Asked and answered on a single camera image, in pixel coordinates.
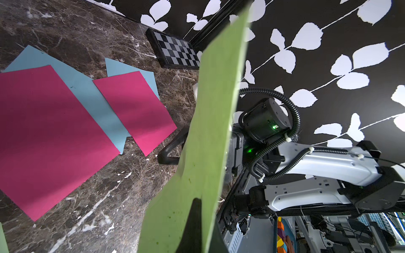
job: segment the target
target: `green paper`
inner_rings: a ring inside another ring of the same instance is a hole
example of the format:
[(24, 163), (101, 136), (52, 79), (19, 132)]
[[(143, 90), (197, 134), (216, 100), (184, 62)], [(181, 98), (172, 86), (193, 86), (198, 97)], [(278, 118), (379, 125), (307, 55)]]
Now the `green paper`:
[(4, 236), (3, 227), (0, 223), (0, 253), (9, 253), (7, 248), (6, 237)]
[(208, 252), (223, 185), (230, 125), (244, 64), (248, 11), (205, 49), (198, 99), (176, 173), (150, 202), (138, 252), (176, 251), (194, 198), (202, 201), (202, 252)]

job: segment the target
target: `light blue paper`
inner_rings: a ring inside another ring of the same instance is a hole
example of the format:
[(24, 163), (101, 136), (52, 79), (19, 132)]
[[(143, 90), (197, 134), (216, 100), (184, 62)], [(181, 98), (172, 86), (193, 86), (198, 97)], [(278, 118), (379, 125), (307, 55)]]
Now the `light blue paper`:
[(159, 98), (158, 88), (156, 87), (155, 75), (151, 71), (146, 71), (140, 68), (132, 67), (131, 65), (105, 58), (105, 67), (107, 68), (107, 76), (117, 76), (135, 71), (140, 71), (153, 93)]
[(32, 46), (27, 46), (3, 72), (47, 65), (53, 67), (122, 154), (126, 138), (131, 135), (94, 85), (93, 79)]

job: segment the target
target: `black handle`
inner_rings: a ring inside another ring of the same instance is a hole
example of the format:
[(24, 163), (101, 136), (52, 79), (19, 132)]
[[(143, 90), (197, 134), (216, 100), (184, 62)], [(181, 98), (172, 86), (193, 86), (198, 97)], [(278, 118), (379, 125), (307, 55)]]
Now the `black handle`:
[(178, 165), (179, 157), (168, 157), (169, 153), (180, 144), (184, 143), (187, 139), (189, 126), (183, 127), (174, 139), (167, 144), (158, 154), (158, 163), (168, 165)]

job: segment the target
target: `chessboard pattern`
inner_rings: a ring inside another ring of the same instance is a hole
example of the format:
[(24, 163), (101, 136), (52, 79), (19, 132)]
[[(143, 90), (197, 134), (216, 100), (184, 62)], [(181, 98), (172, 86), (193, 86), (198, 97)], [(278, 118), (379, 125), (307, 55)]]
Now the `chessboard pattern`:
[(152, 48), (162, 67), (191, 69), (200, 67), (196, 52), (187, 41), (167, 36), (155, 30), (150, 31), (149, 35), (154, 37), (155, 45), (152, 45)]

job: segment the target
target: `marble floor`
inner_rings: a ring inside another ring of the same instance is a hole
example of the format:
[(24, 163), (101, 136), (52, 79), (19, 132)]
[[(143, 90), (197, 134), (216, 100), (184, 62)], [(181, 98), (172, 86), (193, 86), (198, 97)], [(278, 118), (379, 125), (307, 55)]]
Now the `marble floor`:
[(159, 165), (155, 155), (190, 123), (198, 79), (197, 71), (162, 69), (146, 29), (84, 0), (0, 0), (0, 70), (32, 45), (94, 79), (107, 76), (104, 57), (154, 71), (160, 99), (178, 127), (147, 157), (128, 138), (123, 155), (35, 223), (0, 191), (11, 253), (136, 252), (146, 207), (176, 170)]

